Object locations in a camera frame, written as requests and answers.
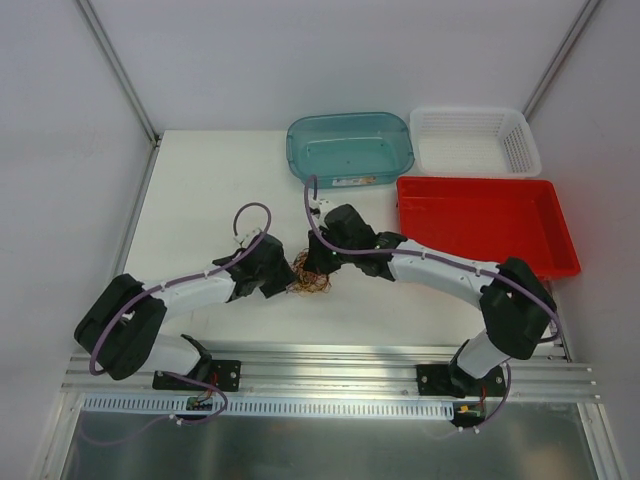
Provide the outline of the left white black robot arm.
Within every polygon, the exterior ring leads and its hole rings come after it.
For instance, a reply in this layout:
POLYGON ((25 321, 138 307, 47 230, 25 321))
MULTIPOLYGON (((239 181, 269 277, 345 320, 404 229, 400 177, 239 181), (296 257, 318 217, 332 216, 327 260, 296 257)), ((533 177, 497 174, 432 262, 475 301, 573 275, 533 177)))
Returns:
POLYGON ((166 335, 162 325, 255 291, 271 298, 296 280, 282 243, 262 232, 247 247, 182 277, 154 284, 130 274, 114 277, 76 327, 74 339, 89 353, 93 376, 121 381, 152 372, 159 389, 234 391, 236 381, 223 379, 219 361, 201 341, 188 333, 166 335))

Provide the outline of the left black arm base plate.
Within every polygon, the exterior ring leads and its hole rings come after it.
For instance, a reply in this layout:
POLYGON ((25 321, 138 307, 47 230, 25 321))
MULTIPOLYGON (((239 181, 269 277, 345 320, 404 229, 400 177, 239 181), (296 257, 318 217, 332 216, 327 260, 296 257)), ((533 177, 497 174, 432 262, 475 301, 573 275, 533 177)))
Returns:
MULTIPOLYGON (((184 377, 214 385, 224 392, 237 392, 240 384, 242 362, 239 360, 201 360, 184 377)), ((156 373, 152 388, 158 391, 196 391, 199 386, 174 376, 156 373)))

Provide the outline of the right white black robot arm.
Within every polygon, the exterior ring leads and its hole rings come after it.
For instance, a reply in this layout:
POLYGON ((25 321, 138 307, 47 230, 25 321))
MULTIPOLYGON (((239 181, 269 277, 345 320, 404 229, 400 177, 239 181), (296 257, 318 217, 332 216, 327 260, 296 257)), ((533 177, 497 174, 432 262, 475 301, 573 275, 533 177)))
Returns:
POLYGON ((436 289, 481 312, 481 332, 465 341, 448 364, 419 376, 424 387, 457 398, 476 395, 502 363, 528 360, 549 342, 545 332, 557 307, 524 260, 466 259, 398 233, 377 233, 350 204, 313 200, 305 210, 310 224, 305 271, 330 275, 350 264, 369 277, 436 289))

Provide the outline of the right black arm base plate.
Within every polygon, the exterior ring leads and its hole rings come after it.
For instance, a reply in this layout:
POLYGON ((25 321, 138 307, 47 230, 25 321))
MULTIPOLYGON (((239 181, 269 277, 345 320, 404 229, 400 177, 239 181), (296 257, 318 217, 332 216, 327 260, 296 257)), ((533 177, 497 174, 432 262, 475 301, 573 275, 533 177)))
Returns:
POLYGON ((506 393, 505 374, 500 366, 492 368, 481 378, 474 378, 448 364, 419 364, 416 366, 416 382, 419 395, 428 397, 498 398, 506 393))

